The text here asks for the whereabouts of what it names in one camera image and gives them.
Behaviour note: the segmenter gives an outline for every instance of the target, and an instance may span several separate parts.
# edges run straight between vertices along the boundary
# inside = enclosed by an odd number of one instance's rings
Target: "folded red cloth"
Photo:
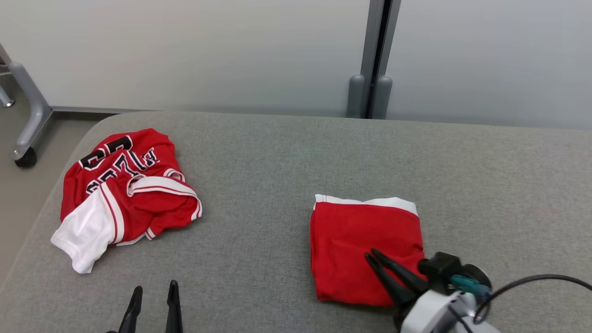
[[[417,271],[424,253],[416,207],[399,198],[361,202],[317,194],[310,248],[318,300],[392,306],[364,257],[371,248],[423,277]]]

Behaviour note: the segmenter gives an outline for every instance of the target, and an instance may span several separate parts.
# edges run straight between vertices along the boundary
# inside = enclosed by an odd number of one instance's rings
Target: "gray fabric surface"
[[[459,255],[494,286],[537,273],[592,281],[590,132],[142,112],[100,122],[68,165],[112,133],[145,127],[175,142],[203,217],[110,248],[82,276],[49,241],[57,180],[1,291],[2,332],[117,329],[139,284],[138,332],[163,332],[172,278],[186,332],[392,332],[384,311],[316,301],[315,193],[415,202],[427,255]],[[591,302],[580,286],[533,283],[502,296],[490,322],[502,332],[589,332]]]

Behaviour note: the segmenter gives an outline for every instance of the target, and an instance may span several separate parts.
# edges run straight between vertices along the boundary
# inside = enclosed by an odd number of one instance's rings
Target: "floor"
[[[1,285],[68,157],[88,130],[107,115],[54,113],[33,143],[37,164],[19,169],[9,153],[28,120],[29,104],[10,76],[0,76],[0,85],[16,101],[10,108],[0,106]]]

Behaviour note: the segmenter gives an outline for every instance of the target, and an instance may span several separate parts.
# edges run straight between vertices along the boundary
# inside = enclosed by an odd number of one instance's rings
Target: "teal connector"
[[[480,284],[476,280],[461,275],[453,275],[450,279],[450,284],[454,289],[475,295],[478,300],[484,300],[491,294],[491,289],[489,287]]]

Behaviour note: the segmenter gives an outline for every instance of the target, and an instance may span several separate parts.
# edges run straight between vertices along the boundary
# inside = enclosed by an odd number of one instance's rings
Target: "metal leg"
[[[0,86],[0,101],[2,101],[4,107],[11,107],[14,105],[14,100],[10,99],[4,89],[2,89],[2,86]]]
[[[17,80],[17,83],[21,86],[22,91],[31,104],[31,116],[25,128],[22,129],[21,134],[18,136],[17,144],[14,146],[11,154],[12,159],[19,165],[18,160],[21,160],[27,151],[32,152],[30,149],[31,144],[52,114],[52,108],[49,107],[47,101],[43,98],[43,95],[23,65],[18,62],[11,62],[8,64],[8,69],[12,72],[12,76]]]

